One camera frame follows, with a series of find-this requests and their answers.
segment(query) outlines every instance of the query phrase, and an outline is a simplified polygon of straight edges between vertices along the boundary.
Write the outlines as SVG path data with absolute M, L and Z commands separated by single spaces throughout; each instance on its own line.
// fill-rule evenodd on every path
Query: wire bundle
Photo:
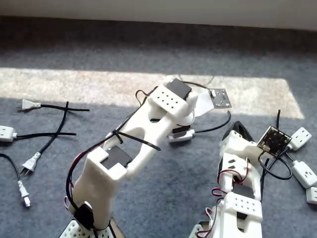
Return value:
M 209 218 L 209 228 L 206 231 L 198 231 L 198 232 L 196 232 L 196 237 L 197 238 L 207 238 L 210 235 L 210 233 L 212 232 L 212 229 L 215 226 L 215 221 L 216 221 L 216 218 L 217 218 L 218 204 L 219 204 L 219 202 L 221 200 L 223 200 L 223 197 L 217 199 L 217 202 L 216 202 L 216 205 L 215 205 L 214 218 L 213 219 L 212 219 L 212 209 L 209 208 L 209 207 L 205 208 L 205 214 Z
M 279 129 L 279 119 L 280 119 L 280 113 L 281 113 L 281 110 L 279 109 L 278 112 L 277 112 L 277 116 L 276 116 L 276 123 L 275 123 L 275 126 L 277 129 Z M 258 157 L 258 161 L 261 165 L 261 167 L 263 168 L 263 172 L 262 172 L 262 176 L 261 176 L 261 180 L 260 180 L 260 183 L 261 183 L 261 198 L 262 198 L 262 201 L 263 201 L 263 192 L 264 192 L 264 179 L 265 179 L 265 176 L 266 174 L 270 174 L 272 175 L 274 178 L 276 179 L 279 179 L 279 180 L 288 180 L 290 179 L 292 176 L 293 176 L 293 172 L 292 172 L 292 169 L 290 168 L 290 166 L 285 162 L 285 160 L 283 160 L 281 157 L 283 155 L 286 155 L 291 161 L 294 161 L 294 159 L 287 153 L 287 151 L 289 150 L 289 147 L 286 147 L 286 149 L 284 151 L 282 151 L 277 157 L 274 158 L 274 160 L 268 165 L 269 163 L 269 159 L 266 159 L 265 163 L 263 164 L 263 162 L 261 161 L 261 156 L 264 154 L 264 151 L 259 155 Z M 285 167 L 287 168 L 288 170 L 288 173 L 289 175 L 287 176 L 284 176 L 284 177 L 281 177 L 275 173 L 273 173 L 270 169 L 273 167 L 273 165 L 277 162 L 277 161 L 280 161 L 283 163 L 283 165 L 285 165 Z

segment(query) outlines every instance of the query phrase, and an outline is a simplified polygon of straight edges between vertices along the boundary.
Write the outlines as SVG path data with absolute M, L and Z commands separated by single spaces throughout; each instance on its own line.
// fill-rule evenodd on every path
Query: white plastic part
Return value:
M 259 148 L 255 142 L 242 138 L 242 135 L 234 130 L 232 130 L 219 145 L 220 157 L 222 157 L 224 153 L 228 153 L 240 158 L 248 157 L 250 163 L 256 168 L 260 165 L 258 157 L 263 150 Z M 264 156 L 272 158 L 272 156 L 268 153 L 265 153 Z
M 163 84 L 160 84 L 149 98 L 176 118 L 186 116 L 188 107 L 186 101 L 178 97 Z
M 77 221 L 72 220 L 59 236 L 59 238 L 95 238 L 92 231 L 87 230 L 78 224 Z M 114 238 L 110 228 L 98 232 L 98 238 Z
M 256 200 L 261 200 L 261 186 L 260 186 L 260 174 L 258 170 L 252 165 L 248 164 L 248 176 L 244 180 L 243 184 L 252 188 L 254 197 Z M 233 169 L 237 171 L 242 178 L 246 176 L 247 172 L 247 160 L 242 159 L 236 155 L 231 155 L 228 153 L 223 154 L 222 158 L 222 167 L 221 170 L 225 169 Z M 234 172 L 224 172 L 220 174 L 219 183 L 221 188 L 226 191 L 230 192 L 232 190 L 232 181 L 233 176 L 237 174 Z
M 83 173 L 78 178 L 73 189 L 73 199 L 77 206 L 87 202 L 94 213 L 94 226 L 103 229 L 111 217 L 112 200 L 119 181 L 125 176 L 127 170 L 117 163 L 111 169 L 101 164 L 109 154 L 101 147 L 87 155 Z
M 186 140 L 191 140 L 193 138 L 193 135 L 195 134 L 195 131 L 193 129 L 189 130 L 186 132 L 185 135 L 177 137 L 174 136 L 173 134 L 168 136 L 168 141 L 170 143 L 174 143 L 174 142 L 181 142 L 181 141 L 186 141 Z
M 210 112 L 214 109 L 213 102 L 211 100 L 211 96 L 208 90 L 204 90 L 202 93 L 198 95 L 197 103 L 195 107 L 195 117 L 200 117 L 203 114 Z
M 317 204 L 317 187 L 306 189 L 306 200 L 310 204 Z
M 40 108 L 41 103 L 34 103 L 27 99 L 22 99 L 20 101 L 16 101 L 16 107 L 21 108 L 22 110 L 29 110 L 31 108 Z
M 0 141 L 12 142 L 16 138 L 15 130 L 9 126 L 0 125 Z
M 28 159 L 22 166 L 24 168 L 26 168 L 29 171 L 34 172 L 34 168 L 36 166 L 36 163 L 38 161 L 38 159 L 40 158 L 41 153 L 40 152 L 36 152 L 31 159 Z
M 203 227 L 199 224 L 195 225 L 194 228 L 192 229 L 192 232 L 190 232 L 188 238 L 197 238 L 196 232 L 202 231 Z
M 179 97 L 176 100 L 176 97 L 174 97 L 174 93 L 172 93 L 167 88 L 164 89 L 165 85 L 169 81 L 170 80 L 167 78 L 163 81 L 163 83 L 161 83 L 161 85 L 150 95 L 149 99 L 124 125 L 124 127 L 120 130 L 121 132 L 137 137 L 142 137 L 145 141 L 148 141 L 154 145 L 158 145 L 165 137 L 170 134 L 173 127 L 176 126 L 180 118 L 186 117 L 192 112 L 188 111 L 188 109 L 194 109 L 198 94 L 192 91 L 189 93 L 186 101 Z M 162 92 L 164 92 L 163 95 L 169 95 L 169 100 L 173 98 L 173 100 L 171 101 L 174 101 L 174 108 L 171 108 L 172 106 L 170 104 L 163 105 L 164 103 L 166 103 L 166 101 L 162 102 L 153 99 L 161 95 Z M 152 116 L 160 112 L 162 109 L 164 109 L 165 111 L 162 118 L 158 122 L 152 123 L 150 121 L 150 119 L 153 118 Z M 118 140 L 118 138 L 114 136 L 104 143 L 103 148 L 106 150 L 115 145 L 118 145 L 119 143 L 120 141 Z M 155 152 L 156 149 L 142 144 L 140 152 L 127 167 L 127 176 L 132 177 L 136 175 L 144 167 L 148 160 L 154 155 Z
M 261 202 L 233 192 L 224 198 L 222 216 L 219 217 L 222 224 L 220 238 L 261 238 L 262 207 Z M 243 222 L 244 232 L 237 226 L 237 212 L 247 214 Z
M 197 93 L 190 92 L 186 101 L 174 95 L 165 85 L 170 81 L 166 79 L 145 101 L 145 103 L 133 114 L 129 121 L 120 130 L 123 133 L 136 136 L 158 145 L 161 140 L 167 137 L 180 117 L 186 117 L 193 109 L 197 100 Z M 158 95 L 168 95 L 167 98 L 173 98 L 173 108 L 169 104 L 154 98 Z M 154 115 L 161 115 L 158 122 L 153 123 L 150 120 Z M 119 139 L 113 136 L 107 140 L 103 147 L 98 147 L 87 155 L 86 163 L 82 175 L 74 184 L 73 200 L 77 206 L 87 202 L 93 209 L 94 227 L 96 229 L 104 228 L 111 215 L 112 200 L 118 183 L 124 178 L 132 178 L 136 175 L 147 161 L 155 154 L 156 149 L 141 144 L 138 155 L 128 164 L 127 168 L 117 163 L 109 170 L 105 168 L 101 161 L 108 157 L 107 149 L 120 144 Z M 74 208 L 70 205 L 69 211 L 74 213 Z
M 288 147 L 292 150 L 298 150 L 309 141 L 312 135 L 303 127 L 299 128 L 293 135 Z
M 317 182 L 316 174 L 305 162 L 294 161 L 293 165 L 293 174 L 304 188 L 311 187 Z

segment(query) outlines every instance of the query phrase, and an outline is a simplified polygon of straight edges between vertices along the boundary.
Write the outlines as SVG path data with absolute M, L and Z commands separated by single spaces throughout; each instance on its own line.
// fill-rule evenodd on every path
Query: electrical cord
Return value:
M 227 125 L 227 124 L 230 122 L 230 120 L 231 120 L 231 112 L 228 111 L 227 113 L 228 113 L 228 119 L 227 119 L 223 124 L 218 125 L 218 126 L 213 127 L 213 128 L 210 128 L 210 129 L 198 130 L 198 131 L 195 131 L 195 133 L 203 133 L 203 132 L 218 130 L 218 129 L 224 127 L 224 126 Z
M 60 122 L 60 125 L 55 133 L 55 135 L 53 135 L 51 137 L 51 139 L 39 150 L 40 154 L 43 154 L 44 151 L 47 150 L 47 148 L 53 143 L 53 141 L 56 139 L 56 137 L 58 136 L 58 133 L 60 133 L 60 131 L 62 130 L 64 124 L 65 124 L 65 120 L 66 120 L 66 115 L 67 115 L 67 111 L 68 111 L 68 104 L 69 102 L 66 102 L 66 106 L 64 108 L 64 115 L 63 115 L 63 119 Z
M 70 133 L 70 132 L 46 132 L 46 133 L 33 133 L 33 134 L 26 134 L 26 135 L 16 135 L 17 139 L 30 139 L 30 138 L 34 138 L 34 137 L 41 137 L 41 136 L 55 136 L 55 135 L 73 135 L 76 136 L 76 133 Z
M 60 107 L 60 106 L 51 105 L 51 104 L 41 104 L 38 102 L 32 102 L 27 99 L 16 101 L 16 107 L 22 110 L 30 110 L 33 108 L 54 108 L 54 109 L 59 109 L 63 111 L 66 110 L 65 107 Z M 81 109 L 81 108 L 67 108 L 67 110 L 75 111 L 75 112 L 89 112 L 90 111 L 90 109 Z
M 269 173 L 270 175 L 272 175 L 274 178 L 279 179 L 279 180 L 289 180 L 292 176 L 293 176 L 293 172 L 292 169 L 289 167 L 289 165 L 285 162 L 285 160 L 283 160 L 280 156 L 283 155 L 285 153 L 286 150 L 284 150 L 278 157 L 275 157 L 276 160 L 279 160 L 280 162 L 282 162 L 285 167 L 287 168 L 289 175 L 285 176 L 285 177 L 281 177 L 278 176 L 276 174 L 274 174 L 273 172 L 271 172 L 270 167 L 266 167 L 265 164 L 263 164 L 263 162 L 261 161 L 261 156 L 265 153 L 265 151 L 263 151 L 262 153 L 260 153 L 260 155 L 258 156 L 258 162 L 259 164 L 262 166 L 262 168 L 265 170 L 266 173 Z
M 267 166 L 268 162 L 269 162 L 269 158 L 266 159 L 264 165 Z M 260 184 L 261 184 L 261 202 L 263 201 L 264 178 L 265 178 L 265 169 L 263 169 L 263 171 L 262 171 L 262 176 L 261 176 L 261 181 L 260 181 Z
M 21 180 L 20 173 L 19 173 L 18 167 L 16 166 L 15 162 L 9 156 L 7 156 L 5 154 L 0 153 L 0 157 L 3 157 L 5 159 L 7 159 L 12 164 L 12 166 L 13 166 L 13 168 L 15 170 L 17 179 L 18 179 L 18 181 L 20 181 Z
M 33 172 L 34 168 L 36 166 L 37 160 L 41 157 L 41 155 L 49 148 L 49 146 L 52 144 L 52 142 L 57 138 L 58 134 L 62 130 L 65 120 L 66 120 L 66 115 L 67 115 L 67 108 L 68 108 L 69 102 L 66 102 L 65 110 L 64 110 L 64 115 L 63 119 L 57 129 L 57 131 L 54 133 L 54 135 L 51 137 L 51 139 L 38 151 L 36 152 L 30 159 L 28 159 L 23 165 L 22 165 L 22 171 L 21 174 L 24 173 L 27 175 L 30 171 Z
M 212 225 L 206 231 L 198 231 L 198 232 L 196 232 L 196 237 L 197 238 L 206 238 L 206 237 L 208 237 L 210 235 L 211 231 L 213 230 L 213 227 L 215 226 L 215 221 L 216 221 L 216 218 L 217 218 L 218 203 L 219 203 L 220 200 L 223 200 L 223 197 L 217 199 L 216 208 L 215 208 L 215 211 L 214 211 L 214 219 L 213 219 Z M 211 213 L 211 209 L 210 208 L 206 208 L 205 209 L 205 214 L 209 217 L 210 222 L 211 222 L 210 213 Z
M 285 155 L 290 159 L 290 161 L 294 162 L 295 160 L 293 159 L 293 157 L 288 153 L 285 152 Z
M 18 187 L 19 187 L 19 191 L 20 191 L 21 198 L 23 200 L 24 206 L 25 207 L 31 206 L 29 193 L 27 192 L 26 188 L 23 185 L 23 182 L 21 180 L 21 177 L 20 177 L 20 174 L 19 174 L 19 171 L 18 171 L 18 167 L 16 166 L 15 162 L 9 156 L 7 156 L 5 154 L 0 153 L 0 157 L 7 159 L 12 164 L 12 166 L 13 166 L 13 168 L 15 170 L 15 173 L 16 173 L 16 177 L 17 177 L 17 180 L 18 180 Z

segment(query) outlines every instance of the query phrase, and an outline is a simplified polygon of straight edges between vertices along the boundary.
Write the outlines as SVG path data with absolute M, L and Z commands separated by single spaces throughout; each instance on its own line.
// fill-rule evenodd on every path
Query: black cable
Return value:
M 228 119 L 226 120 L 226 122 L 224 122 L 223 124 L 221 124 L 221 125 L 219 125 L 219 126 L 210 128 L 210 129 L 195 131 L 195 133 L 203 133 L 203 132 L 208 132 L 208 131 L 213 131 L 213 130 L 220 129 L 220 128 L 222 128 L 223 126 L 227 125 L 227 124 L 230 122 L 230 120 L 231 120 L 231 113 L 230 113 L 230 111 L 228 111 Z
M 269 162 L 269 158 L 266 159 L 266 162 L 264 165 L 267 166 L 268 162 Z M 261 202 L 263 201 L 264 178 L 265 178 L 265 169 L 263 169 L 263 171 L 262 171 L 262 176 L 261 176 L 261 181 L 260 181 L 260 184 L 261 184 Z
M 68 111 L 75 111 L 75 112 L 89 112 L 90 109 L 81 109 L 81 108 L 66 108 L 66 107 L 60 107 L 56 105 L 50 105 L 50 104 L 41 104 L 41 108 L 54 108 L 59 110 L 68 110 Z
M 197 87 L 200 87 L 200 88 L 205 88 L 205 89 L 207 89 L 207 90 L 209 90 L 209 91 L 210 91 L 210 89 L 209 89 L 208 87 L 206 87 L 206 86 L 204 86 L 204 85 L 202 85 L 202 84 L 200 84 L 200 83 L 189 82 L 189 81 L 183 81 L 183 83 L 186 83 L 186 84 L 191 84 L 191 85 L 195 85 L 195 86 L 197 86 Z
M 97 231 L 96 231 L 96 230 L 93 230 L 93 233 L 94 233 L 95 238 L 98 238 L 98 233 L 97 233 Z
M 111 221 L 109 222 L 109 228 L 110 228 L 110 230 L 111 230 L 111 233 L 112 233 L 112 236 L 113 236 L 113 238 L 117 238 L 117 236 L 115 235 L 115 233 L 114 233 L 114 230 L 113 230 L 113 228 L 112 228 L 112 225 L 111 225 Z
M 115 133 L 117 133 L 117 134 L 119 134 L 119 135 L 123 135 L 123 136 L 125 136 L 125 137 L 130 138 L 130 139 L 139 141 L 139 142 L 141 142 L 141 143 L 143 143 L 143 144 L 146 144 L 146 145 L 148 145 L 148 146 L 150 146 L 150 147 L 152 147 L 152 148 L 154 148 L 154 149 L 156 149 L 156 150 L 158 150 L 158 151 L 161 151 L 161 148 L 159 148 L 158 146 L 156 146 L 156 145 L 154 145 L 154 144 L 152 144 L 152 143 L 150 143 L 150 142 L 148 142 L 148 141 L 142 140 L 142 139 L 140 139 L 140 138 L 138 138 L 138 137 L 135 137 L 135 136 L 133 136 L 133 135 L 129 135 L 129 134 L 126 134 L 126 133 L 123 133 L 123 132 L 120 132 L 120 131 L 115 131 Z
M 138 100 L 139 104 L 141 105 L 142 103 L 141 103 L 140 100 L 138 99 L 138 93 L 139 93 L 139 92 L 142 92 L 142 93 L 145 95 L 145 97 L 148 97 L 149 95 L 148 95 L 146 92 L 144 92 L 143 90 L 141 90 L 141 89 L 139 89 L 139 90 L 137 90 L 137 91 L 135 92 L 135 98 Z
M 281 109 L 277 111 L 277 117 L 276 117 L 276 128 L 278 129 L 279 127 L 279 115 L 281 114 Z
M 285 152 L 285 155 L 290 159 L 290 161 L 294 162 L 295 160 L 293 159 L 293 157 L 288 153 Z
M 0 157 L 3 157 L 3 158 L 5 158 L 5 159 L 9 160 L 9 162 L 10 162 L 10 163 L 12 164 L 12 166 L 14 167 L 14 170 L 15 170 L 15 173 L 16 173 L 16 176 L 17 176 L 18 181 L 20 181 L 20 180 L 21 180 L 21 178 L 20 178 L 20 173 L 19 173 L 18 167 L 16 166 L 16 164 L 14 163 L 14 161 L 13 161 L 9 156 L 7 156 L 7 155 L 5 155 L 5 154 L 0 154 Z
M 63 119 L 61 120 L 61 123 L 56 131 L 56 134 L 53 135 L 51 137 L 51 139 L 39 150 L 39 153 L 40 154 L 43 154 L 44 151 L 46 151 L 46 149 L 52 144 L 52 142 L 56 139 L 57 137 L 57 134 L 60 133 L 60 131 L 62 130 L 64 124 L 65 124 L 65 120 L 66 120 L 66 115 L 67 115 L 67 109 L 68 109 L 68 104 L 69 102 L 66 102 L 66 106 L 65 106 L 65 110 L 64 110 L 64 116 L 63 116 Z
M 40 136 L 51 136 L 51 135 L 77 135 L 76 133 L 70 133 L 70 132 L 46 132 L 46 133 L 33 133 L 33 134 L 26 134 L 26 135 L 17 135 L 17 139 L 30 139 L 34 137 L 40 137 Z
M 285 177 L 281 177 L 281 176 L 278 176 L 278 175 L 274 174 L 273 172 L 271 172 L 270 167 L 266 167 L 266 166 L 262 163 L 262 161 L 261 161 L 261 156 L 262 156 L 264 153 L 265 153 L 264 151 L 263 151 L 262 153 L 260 153 L 260 155 L 259 155 L 259 157 L 258 157 L 258 162 L 259 162 L 259 164 L 262 166 L 262 168 L 265 170 L 266 173 L 269 173 L 269 174 L 272 175 L 274 178 L 279 179 L 279 180 L 288 180 L 288 179 L 290 179 L 290 178 L 293 176 L 293 172 L 292 172 L 291 168 L 289 167 L 289 165 L 280 157 L 282 154 L 285 153 L 285 151 L 283 151 L 278 157 L 275 158 L 276 161 L 279 160 L 280 162 L 282 162 L 282 163 L 286 166 L 286 168 L 287 168 L 287 170 L 288 170 L 288 172 L 289 172 L 289 175 L 288 175 L 288 176 L 285 176 Z

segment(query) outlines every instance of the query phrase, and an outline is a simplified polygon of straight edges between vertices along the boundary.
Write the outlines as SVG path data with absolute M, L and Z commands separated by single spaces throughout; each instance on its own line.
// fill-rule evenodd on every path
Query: white power outlet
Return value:
M 12 142 L 15 135 L 16 133 L 12 127 L 0 125 L 0 141 Z
M 311 187 L 317 182 L 317 175 L 305 162 L 294 161 L 293 165 L 293 174 L 304 188 Z
M 308 203 L 317 204 L 317 187 L 306 189 L 306 199 Z
M 293 135 L 289 143 L 292 150 L 298 150 L 309 141 L 312 135 L 303 127 L 299 128 Z

